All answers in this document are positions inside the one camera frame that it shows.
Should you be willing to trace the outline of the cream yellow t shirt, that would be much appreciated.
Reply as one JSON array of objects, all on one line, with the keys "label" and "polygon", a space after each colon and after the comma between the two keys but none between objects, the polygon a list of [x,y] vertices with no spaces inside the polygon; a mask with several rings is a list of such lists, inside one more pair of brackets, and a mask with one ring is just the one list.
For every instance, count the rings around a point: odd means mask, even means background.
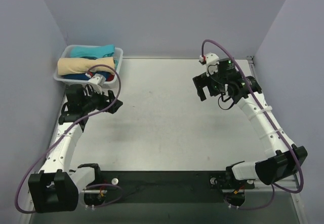
[{"label": "cream yellow t shirt", "polygon": [[94,65],[105,64],[115,69],[113,57],[98,59],[87,58],[60,58],[57,62],[57,74],[64,76],[67,74],[86,73]]}]

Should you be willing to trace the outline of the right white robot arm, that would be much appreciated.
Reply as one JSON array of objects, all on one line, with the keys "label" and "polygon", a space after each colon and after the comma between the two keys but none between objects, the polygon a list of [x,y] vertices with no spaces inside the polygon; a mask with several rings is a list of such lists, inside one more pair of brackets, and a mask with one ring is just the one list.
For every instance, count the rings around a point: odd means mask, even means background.
[{"label": "right white robot arm", "polygon": [[243,77],[229,58],[219,59],[216,54],[209,53],[200,59],[206,72],[193,78],[200,100],[206,100],[204,88],[223,102],[231,99],[248,118],[266,156],[264,160],[239,162],[227,167],[225,183],[234,188],[243,180],[257,179],[270,185],[296,174],[308,155],[307,150],[303,146],[297,147],[284,133],[257,80],[253,76]]}]

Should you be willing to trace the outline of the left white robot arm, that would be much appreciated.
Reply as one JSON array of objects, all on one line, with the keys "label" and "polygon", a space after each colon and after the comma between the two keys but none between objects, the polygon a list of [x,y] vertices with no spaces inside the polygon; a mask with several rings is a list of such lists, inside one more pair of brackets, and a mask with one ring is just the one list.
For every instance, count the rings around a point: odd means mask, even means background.
[{"label": "left white robot arm", "polygon": [[55,142],[45,154],[46,160],[39,172],[28,179],[37,213],[74,211],[83,190],[104,187],[97,163],[81,164],[71,171],[71,160],[89,116],[103,112],[114,114],[122,105],[112,90],[99,92],[94,85],[67,87]]}]

